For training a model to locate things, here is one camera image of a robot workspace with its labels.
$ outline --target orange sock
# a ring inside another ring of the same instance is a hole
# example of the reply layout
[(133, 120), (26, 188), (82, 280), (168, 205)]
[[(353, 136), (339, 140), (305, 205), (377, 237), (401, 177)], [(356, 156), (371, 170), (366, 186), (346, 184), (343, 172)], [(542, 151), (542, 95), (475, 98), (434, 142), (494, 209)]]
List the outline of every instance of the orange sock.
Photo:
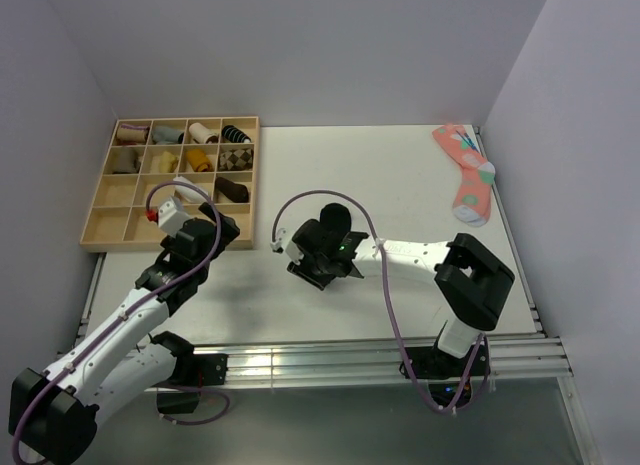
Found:
[(462, 167), (462, 183), (453, 202), (453, 214), (472, 227), (481, 227), (491, 216), (491, 185), (496, 171), (461, 134), (465, 134), (464, 127), (447, 124), (434, 130), (433, 138)]

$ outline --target white wall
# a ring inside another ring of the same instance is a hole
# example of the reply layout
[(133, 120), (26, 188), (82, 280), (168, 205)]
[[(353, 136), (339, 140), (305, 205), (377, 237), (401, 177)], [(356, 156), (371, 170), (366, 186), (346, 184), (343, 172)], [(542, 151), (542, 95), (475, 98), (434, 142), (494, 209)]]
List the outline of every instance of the white wall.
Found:
[(640, 455), (639, 3), (548, 0), (485, 130), (607, 464)]
[(50, 0), (121, 117), (483, 123), (545, 0)]
[(0, 0), (1, 463), (13, 378), (75, 337), (94, 264), (78, 240), (113, 122), (47, 1)]

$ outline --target sock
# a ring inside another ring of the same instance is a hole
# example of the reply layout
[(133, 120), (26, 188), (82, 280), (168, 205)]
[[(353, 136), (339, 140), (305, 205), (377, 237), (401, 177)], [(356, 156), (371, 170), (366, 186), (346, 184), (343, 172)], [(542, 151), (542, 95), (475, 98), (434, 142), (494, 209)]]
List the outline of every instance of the sock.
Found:
[(481, 227), (491, 216), (491, 185), (495, 167), (457, 133), (461, 125), (447, 124), (433, 132), (433, 138), (462, 167), (462, 182), (453, 202), (453, 214), (472, 227)]
[(138, 153), (133, 148), (122, 148), (113, 164), (113, 173), (138, 173)]
[(178, 157), (173, 153), (165, 150), (160, 155), (160, 173), (173, 173), (176, 169), (176, 165), (178, 165)]
[(217, 177), (215, 183), (216, 190), (233, 203), (247, 203), (249, 201), (249, 189), (245, 185), (232, 182), (224, 177)]
[(213, 172), (213, 165), (209, 157), (199, 148), (187, 150), (185, 156), (194, 172)]

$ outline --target cable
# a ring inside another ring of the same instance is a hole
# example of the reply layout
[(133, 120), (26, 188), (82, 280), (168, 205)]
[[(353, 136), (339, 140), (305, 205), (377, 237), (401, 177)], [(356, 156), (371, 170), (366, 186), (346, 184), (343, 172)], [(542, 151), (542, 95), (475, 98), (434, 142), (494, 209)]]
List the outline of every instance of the cable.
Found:
[[(376, 232), (376, 228), (373, 225), (373, 220), (371, 218), (371, 216), (369, 215), (369, 213), (365, 210), (365, 208), (360, 205), (360, 203), (358, 203), (356, 200), (354, 200), (353, 198), (340, 193), (340, 192), (334, 192), (333, 190), (310, 190), (308, 192), (303, 192), (300, 193), (292, 198), (290, 198), (289, 200), (287, 200), (287, 202), (282, 206), (282, 208), (280, 209), (280, 211), (277, 213), (276, 218), (273, 222), (273, 228), (271, 230), (271, 241), (275, 242), (276, 241), (276, 232), (278, 230), (278, 222), (280, 221), (280, 218), (282, 217), (282, 214), (284, 213), (284, 211), (289, 207), (289, 205), (291, 205), (293, 202), (295, 202), (296, 200), (299, 200), (300, 198), (303, 197), (307, 197), (309, 195), (333, 195), (335, 197), (340, 197), (343, 200), (346, 200), (347, 202), (353, 204), (355, 207), (358, 208), (358, 210), (360, 210), (360, 212), (362, 213), (362, 215), (364, 216), (365, 220), (367, 221), (367, 224), (369, 225), (369, 230), (371, 231), (371, 237), (376, 241), (376, 244), (379, 243), (379, 237), (378, 237), (378, 233)], [(418, 382), (418, 378), (416, 377), (415, 372), (413, 371), (413, 367), (411, 366), (411, 361), (409, 360), (409, 355), (407, 354), (407, 350), (405, 349), (404, 346), (404, 341), (402, 339), (402, 335), (400, 334), (400, 328), (398, 327), (398, 321), (396, 320), (396, 316), (395, 313), (393, 311), (393, 304), (391, 303), (391, 287), (389, 286), (389, 270), (388, 270), (388, 263), (387, 263), (387, 252), (384, 249), (384, 246), (382, 244), (378, 245), (378, 249), (380, 250), (380, 256), (382, 258), (382, 292), (384, 294), (384, 302), (385, 305), (387, 307), (387, 313), (389, 314), (389, 320), (391, 321), (391, 328), (393, 329), (393, 335), (396, 339), (396, 342), (398, 344), (398, 350), (400, 352), (400, 356), (402, 357), (402, 362), (404, 363), (404, 366), (407, 370), (407, 373), (409, 375), (409, 379), (411, 380), (411, 383), (413, 384), (414, 388), (417, 390), (418, 394), (420, 395), (420, 397), (422, 398), (422, 400), (424, 401), (424, 403), (427, 405), (427, 407), (429, 407), (431, 410), (433, 410), (435, 413), (438, 414), (448, 414), (451, 411), (457, 411), (457, 410), (463, 410), (464, 408), (468, 407), (473, 400), (470, 400), (469, 403), (463, 407), (460, 407), (458, 409), (456, 409), (456, 404), (458, 403), (458, 400), (460, 399), (460, 396), (462, 395), (463, 391), (464, 391), (464, 384), (467, 382), (467, 380), (469, 379), (469, 374), (471, 372), (471, 366), (473, 365), (473, 362), (476, 358), (476, 355), (478, 354), (478, 350), (480, 348), (480, 344), (484, 341), (485, 344), (488, 345), (488, 338), (485, 334), (480, 334), (478, 335), (478, 339), (476, 340), (476, 344), (474, 345), (472, 351), (471, 351), (471, 355), (469, 356), (469, 360), (467, 361), (467, 364), (465, 366), (464, 372), (462, 374), (462, 377), (460, 378), (460, 383), (458, 384), (458, 389), (453, 397), (453, 399), (451, 400), (451, 402), (449, 402), (449, 405), (447, 405), (446, 407), (442, 407), (440, 405), (438, 405), (433, 398), (431, 397), (431, 395), (428, 393), (428, 391), (425, 391), (425, 389), (420, 385), (420, 383)], [(486, 386), (487, 383), (487, 378), (489, 377), (489, 373), (490, 373), (490, 364), (489, 361), (487, 361), (487, 365), (485, 367), (485, 377), (484, 380), (482, 381), (482, 384), (480, 385), (480, 388), (478, 389), (478, 392), (476, 394), (480, 395), (483, 391), (484, 388)]]
[[(155, 187), (153, 187), (153, 189), (151, 189), (151, 191), (149, 192), (149, 195), (147, 196), (147, 201), (145, 203), (146, 209), (149, 210), (151, 208), (151, 198), (153, 197), (153, 195), (158, 190), (160, 190), (161, 188), (164, 188), (164, 187), (172, 186), (172, 185), (173, 186), (189, 188), (189, 189), (193, 190), (194, 192), (200, 194), (207, 201), (207, 203), (213, 209), (213, 214), (214, 214), (214, 216), (216, 218), (216, 224), (217, 224), (217, 227), (216, 227), (216, 238), (215, 238), (215, 240), (213, 242), (213, 246), (211, 247), (211, 250), (209, 251), (207, 256), (204, 257), (202, 259), (202, 261), (198, 265), (193, 267), (188, 272), (185, 272), (184, 274), (180, 275), (179, 277), (175, 278), (174, 280), (162, 285), (161, 287), (157, 288), (156, 290), (154, 290), (152, 292), (149, 292), (144, 297), (142, 297), (139, 300), (137, 300), (135, 303), (133, 303), (133, 305), (131, 305), (125, 311), (126, 315), (131, 315), (138, 308), (140, 308), (146, 302), (151, 300), (153, 297), (156, 297), (156, 296), (160, 295), (161, 293), (166, 292), (167, 290), (169, 290), (170, 288), (174, 287), (175, 285), (183, 282), (184, 280), (187, 280), (189, 277), (193, 276), (195, 273), (198, 273), (198, 271), (202, 267), (204, 267), (205, 265), (207, 265), (211, 261), (211, 259), (213, 258), (213, 255), (215, 254), (215, 252), (216, 252), (216, 250), (218, 248), (218, 245), (220, 244), (220, 238), (222, 236), (222, 227), (220, 226), (220, 224), (222, 223), (222, 218), (220, 217), (220, 213), (216, 209), (216, 207), (215, 207), (215, 205), (213, 203), (213, 200), (211, 200), (211, 198), (209, 198), (209, 196), (204, 191), (202, 191), (200, 188), (196, 187), (195, 185), (192, 185), (192, 184), (189, 184), (189, 183), (182, 183), (182, 182), (165, 182), (165, 183), (161, 183), (159, 185), (156, 185)], [(38, 393), (35, 396), (35, 398), (31, 401), (31, 403), (29, 403), (29, 405), (25, 409), (24, 413), (22, 414), (22, 417), (20, 417), (20, 420), (18, 421), (18, 425), (17, 425), (16, 431), (15, 431), (15, 433), (13, 435), (13, 441), (12, 441), (12, 444), (11, 444), (11, 455), (12, 455), (13, 460), (16, 463), (16, 465), (44, 465), (45, 463), (47, 463), (46, 459), (45, 460), (41, 460), (39, 462), (29, 463), (29, 462), (25, 462), (24, 460), (22, 460), (22, 457), (20, 457), (20, 438), (22, 437), (22, 434), (24, 433), (24, 429), (25, 429), (25, 427), (27, 425), (27, 421), (29, 420), (29, 417), (31, 416), (33, 411), (36, 409), (38, 404), (42, 401), (42, 399), (47, 395), (47, 393), (49, 393), (49, 391), (51, 389), (53, 389), (53, 387), (55, 387), (63, 379), (65, 379), (71, 373), (71, 370), (75, 369), (80, 363), (82, 363), (82, 361), (85, 358), (87, 358), (102, 342), (104, 342), (107, 339), (107, 337), (109, 337), (109, 335), (111, 335), (111, 333), (113, 333), (115, 331), (115, 329), (118, 328), (120, 323), (123, 322), (123, 321), (124, 321), (123, 318), (118, 317), (111, 324), (109, 324), (109, 326), (107, 326), (102, 331), (102, 333), (100, 333), (100, 335), (98, 335), (87, 346), (87, 348), (85, 348), (73, 360), (71, 360), (71, 362), (70, 362), (71, 363), (71, 365), (70, 365), (71, 369), (65, 368), (56, 377), (52, 378), (51, 381), (40, 391), (40, 393)], [(223, 410), (223, 414), (226, 413), (227, 410), (228, 410), (228, 406), (225, 407), (225, 409)]]
[(180, 392), (186, 392), (186, 393), (200, 393), (200, 394), (205, 393), (207, 395), (216, 395), (218, 397), (222, 397), (225, 401), (224, 407), (222, 408), (221, 411), (216, 413), (213, 417), (205, 418), (204, 420), (193, 420), (193, 421), (178, 420), (177, 418), (173, 418), (169, 415), (164, 415), (162, 413), (160, 414), (160, 417), (163, 420), (171, 422), (174, 425), (185, 425), (190, 427), (193, 427), (196, 425), (206, 425), (207, 423), (214, 422), (220, 417), (222, 417), (225, 413), (229, 411), (229, 407), (231, 406), (231, 398), (229, 398), (229, 395), (227, 395), (224, 392), (221, 392), (220, 390), (210, 390), (207, 388), (200, 388), (200, 387), (183, 387), (180, 385), (166, 385), (166, 386), (163, 385), (163, 388), (171, 388), (173, 390), (178, 390)]

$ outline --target wooden tray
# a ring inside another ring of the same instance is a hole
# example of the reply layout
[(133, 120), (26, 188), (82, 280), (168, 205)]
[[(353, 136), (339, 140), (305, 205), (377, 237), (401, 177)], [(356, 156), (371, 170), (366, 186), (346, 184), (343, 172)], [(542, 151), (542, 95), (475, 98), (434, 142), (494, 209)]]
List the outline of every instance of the wooden tray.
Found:
[[(219, 143), (195, 143), (189, 133), (189, 125), (199, 122), (220, 134), (226, 125), (234, 125), (251, 139), (251, 143), (229, 143), (220, 136)], [(151, 128), (146, 143), (121, 145), (116, 131), (121, 124), (141, 125)], [(184, 131), (183, 143), (160, 145), (153, 142), (153, 129), (157, 126), (169, 126)], [(90, 252), (113, 251), (154, 251), (160, 250), (160, 241), (165, 236), (155, 223), (145, 217), (144, 202), (149, 191), (157, 184), (170, 181), (174, 177), (184, 176), (196, 185), (204, 188), (218, 210), (233, 218), (240, 228), (240, 236), (229, 248), (253, 248), (253, 225), (256, 197), (256, 171), (259, 164), (260, 121), (258, 117), (194, 117), (177, 119), (136, 119), (119, 120), (113, 131), (109, 151), (102, 167), (96, 193), (82, 232), (80, 244)], [(123, 148), (134, 148), (138, 154), (140, 171), (133, 174), (114, 174), (113, 166)], [(185, 153), (193, 148), (205, 152), (214, 165), (212, 172), (194, 172), (186, 160)], [(225, 150), (253, 150), (251, 170), (230, 172), (218, 170), (219, 154)], [(174, 172), (160, 173), (159, 162), (162, 152), (170, 151), (180, 157)], [(215, 189), (218, 176), (228, 178), (235, 183), (246, 185), (249, 189), (249, 203), (233, 203)], [(159, 205), (168, 196), (176, 194), (173, 187), (165, 187), (153, 197), (152, 205)], [(204, 218), (197, 205), (182, 200), (185, 209), (193, 216)]]

